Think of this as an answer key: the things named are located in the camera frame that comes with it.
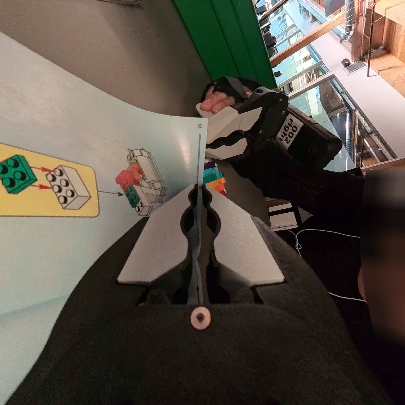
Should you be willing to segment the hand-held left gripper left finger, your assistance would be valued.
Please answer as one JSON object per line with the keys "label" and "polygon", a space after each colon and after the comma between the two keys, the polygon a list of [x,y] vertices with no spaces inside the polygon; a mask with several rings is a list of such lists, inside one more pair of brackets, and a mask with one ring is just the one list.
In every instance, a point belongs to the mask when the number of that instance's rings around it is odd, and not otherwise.
{"label": "hand-held left gripper left finger", "polygon": [[146,222],[118,283],[183,283],[190,260],[184,218],[193,211],[191,184],[153,212]]}

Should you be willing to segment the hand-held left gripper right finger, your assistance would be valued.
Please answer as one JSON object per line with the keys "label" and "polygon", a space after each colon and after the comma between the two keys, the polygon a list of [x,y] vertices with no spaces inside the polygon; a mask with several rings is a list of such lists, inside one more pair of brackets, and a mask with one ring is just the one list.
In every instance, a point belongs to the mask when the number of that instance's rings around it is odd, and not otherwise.
{"label": "hand-held left gripper right finger", "polygon": [[207,225],[213,233],[211,260],[221,287],[279,284],[285,277],[273,257],[262,222],[234,202],[204,185]]}

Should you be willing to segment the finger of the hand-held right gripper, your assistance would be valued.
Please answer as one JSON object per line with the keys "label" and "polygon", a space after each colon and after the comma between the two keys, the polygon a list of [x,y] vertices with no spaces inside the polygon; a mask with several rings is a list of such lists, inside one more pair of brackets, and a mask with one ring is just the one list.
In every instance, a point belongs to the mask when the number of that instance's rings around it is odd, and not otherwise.
{"label": "finger of the hand-held right gripper", "polygon": [[240,139],[230,146],[221,145],[218,148],[209,147],[205,150],[205,157],[209,159],[226,160],[243,155],[247,148],[246,139]]}
{"label": "finger of the hand-held right gripper", "polygon": [[248,131],[257,122],[262,109],[239,113],[236,109],[223,109],[217,114],[207,115],[207,143],[226,138],[236,130]]}

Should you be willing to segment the green plastic bin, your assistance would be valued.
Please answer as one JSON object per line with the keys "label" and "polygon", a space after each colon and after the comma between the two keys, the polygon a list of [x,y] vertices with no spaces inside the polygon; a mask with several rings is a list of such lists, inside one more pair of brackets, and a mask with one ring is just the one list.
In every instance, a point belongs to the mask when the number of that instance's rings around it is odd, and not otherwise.
{"label": "green plastic bin", "polygon": [[212,81],[225,76],[247,77],[269,89],[277,88],[251,1],[173,3]]}

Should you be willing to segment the pale blue instruction booklet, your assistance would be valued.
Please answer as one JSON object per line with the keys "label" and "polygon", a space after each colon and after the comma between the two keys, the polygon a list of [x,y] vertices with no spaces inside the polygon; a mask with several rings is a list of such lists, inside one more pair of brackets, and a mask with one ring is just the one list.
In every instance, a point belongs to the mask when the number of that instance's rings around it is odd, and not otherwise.
{"label": "pale blue instruction booklet", "polygon": [[1,33],[1,404],[80,279],[202,183],[207,120],[127,104]]}

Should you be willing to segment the person's right forearm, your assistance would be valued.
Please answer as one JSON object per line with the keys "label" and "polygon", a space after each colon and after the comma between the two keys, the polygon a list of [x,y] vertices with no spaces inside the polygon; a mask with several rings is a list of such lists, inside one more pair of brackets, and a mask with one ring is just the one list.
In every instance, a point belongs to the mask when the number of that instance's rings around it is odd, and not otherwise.
{"label": "person's right forearm", "polygon": [[360,176],[306,168],[275,140],[260,152],[230,164],[265,197],[290,201],[317,217],[350,224],[360,220],[364,186]]}

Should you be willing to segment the rainbow coloured lego model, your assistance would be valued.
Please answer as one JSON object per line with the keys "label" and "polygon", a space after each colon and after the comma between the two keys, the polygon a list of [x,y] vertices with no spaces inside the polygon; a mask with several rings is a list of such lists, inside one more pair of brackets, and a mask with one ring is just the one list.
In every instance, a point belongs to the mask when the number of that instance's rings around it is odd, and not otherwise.
{"label": "rainbow coloured lego model", "polygon": [[205,158],[203,170],[203,184],[208,184],[223,196],[226,196],[225,177],[217,164],[210,158]]}

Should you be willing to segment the person's right hand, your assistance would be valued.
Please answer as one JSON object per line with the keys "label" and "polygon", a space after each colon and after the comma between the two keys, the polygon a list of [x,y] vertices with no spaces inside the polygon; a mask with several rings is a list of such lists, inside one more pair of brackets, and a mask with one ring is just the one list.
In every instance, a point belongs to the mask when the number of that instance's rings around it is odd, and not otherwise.
{"label": "person's right hand", "polygon": [[217,91],[211,86],[205,94],[205,99],[200,104],[200,110],[217,114],[226,107],[233,106],[235,103],[234,97]]}

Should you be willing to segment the person's black sweater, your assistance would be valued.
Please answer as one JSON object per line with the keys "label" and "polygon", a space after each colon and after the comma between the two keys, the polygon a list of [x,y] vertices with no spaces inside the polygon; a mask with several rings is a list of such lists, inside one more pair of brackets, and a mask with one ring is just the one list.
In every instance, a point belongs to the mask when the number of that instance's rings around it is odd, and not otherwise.
{"label": "person's black sweater", "polygon": [[404,347],[377,338],[365,298],[358,289],[360,207],[341,205],[329,214],[314,214],[302,225],[276,233],[295,252],[298,235],[302,258],[332,293],[358,353],[393,403],[404,404]]}

